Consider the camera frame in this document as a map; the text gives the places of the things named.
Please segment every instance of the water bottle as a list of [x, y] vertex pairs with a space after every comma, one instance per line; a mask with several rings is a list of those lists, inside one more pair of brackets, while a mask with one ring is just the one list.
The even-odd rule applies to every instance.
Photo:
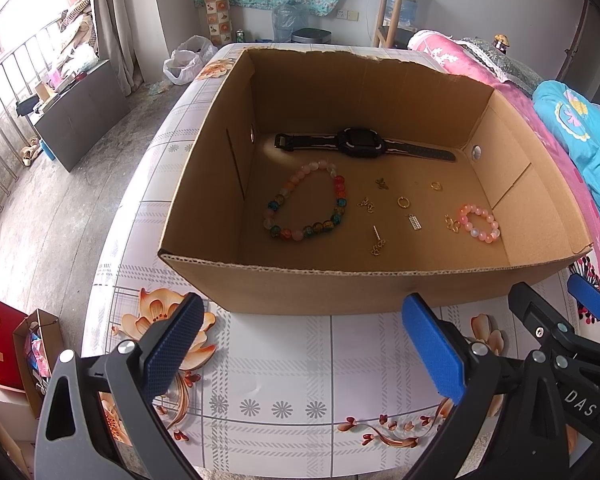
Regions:
[[288, 0], [271, 13], [273, 21], [273, 41], [289, 43], [294, 30], [309, 26], [308, 12], [304, 6], [296, 4], [296, 0]]

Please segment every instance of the colorful beaded bracelet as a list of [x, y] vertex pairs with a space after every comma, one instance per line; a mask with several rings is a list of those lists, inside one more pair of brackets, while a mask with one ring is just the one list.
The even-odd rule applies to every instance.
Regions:
[[[480, 231], [480, 229], [475, 228], [474, 225], [469, 222], [469, 213], [482, 216], [487, 221], [487, 224], [490, 225], [492, 229], [491, 233], [487, 234], [485, 231]], [[460, 208], [460, 218], [458, 221], [462, 224], [465, 231], [469, 231], [472, 237], [478, 238], [478, 240], [487, 242], [488, 244], [496, 241], [500, 237], [500, 229], [498, 229], [499, 225], [493, 215], [490, 214], [486, 209], [478, 207], [475, 204], [466, 204], [462, 206]]]
[[[313, 225], [307, 225], [302, 230], [300, 229], [283, 229], [276, 225], [273, 221], [273, 217], [276, 211], [280, 209], [280, 206], [285, 203], [285, 200], [289, 198], [291, 192], [300, 184], [309, 173], [317, 170], [326, 170], [331, 175], [335, 184], [336, 191], [336, 207], [333, 210], [330, 220], [324, 222], [316, 222]], [[272, 238], [282, 238], [289, 240], [293, 238], [296, 242], [304, 240], [314, 234], [328, 233], [333, 230], [336, 225], [342, 221], [344, 215], [344, 208], [347, 205], [347, 193], [344, 189], [344, 177], [338, 174], [336, 171], [336, 165], [330, 164], [326, 160], [319, 160], [318, 162], [309, 162], [298, 170], [297, 173], [293, 174], [287, 183], [280, 189], [273, 200], [267, 204], [267, 208], [264, 210], [264, 228], [269, 231]]]

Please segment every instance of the watch strap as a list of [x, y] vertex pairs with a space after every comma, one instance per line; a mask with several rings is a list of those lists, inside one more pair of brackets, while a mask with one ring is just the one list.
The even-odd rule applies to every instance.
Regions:
[[310, 148], [318, 148], [321, 150], [337, 150], [338, 136], [277, 134], [274, 140], [274, 145], [276, 148], [280, 148], [286, 152]]
[[399, 153], [401, 155], [417, 156], [419, 158], [433, 158], [435, 160], [445, 160], [447, 162], [455, 162], [456, 156], [448, 150], [438, 150], [436, 148], [427, 148], [426, 146], [418, 146], [417, 144], [409, 144], [408, 142], [398, 142], [397, 140], [387, 140], [386, 153]]

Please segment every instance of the trash can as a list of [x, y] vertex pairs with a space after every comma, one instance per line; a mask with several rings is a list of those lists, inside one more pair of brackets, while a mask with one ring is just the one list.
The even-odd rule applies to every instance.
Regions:
[[291, 43], [331, 43], [331, 33], [321, 28], [300, 28], [291, 35]]

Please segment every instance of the wall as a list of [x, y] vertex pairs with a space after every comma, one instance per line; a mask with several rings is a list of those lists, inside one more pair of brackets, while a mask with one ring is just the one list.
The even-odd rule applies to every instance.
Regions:
[[156, 1], [169, 53], [191, 36], [200, 34], [200, 20], [193, 0]]
[[156, 0], [125, 0], [134, 50], [145, 81], [162, 79], [162, 63], [169, 57]]
[[[339, 8], [357, 10], [358, 22], [336, 20], [334, 14], [314, 16], [314, 27], [330, 30], [333, 43], [370, 45], [380, 0], [341, 0]], [[583, 0], [420, 0], [419, 28], [432, 28], [455, 38], [491, 39], [506, 34], [509, 54], [545, 78], [554, 78], [575, 33]], [[205, 30], [204, 9], [200, 21]], [[232, 7], [234, 30], [249, 38], [272, 38], [269, 10]]]

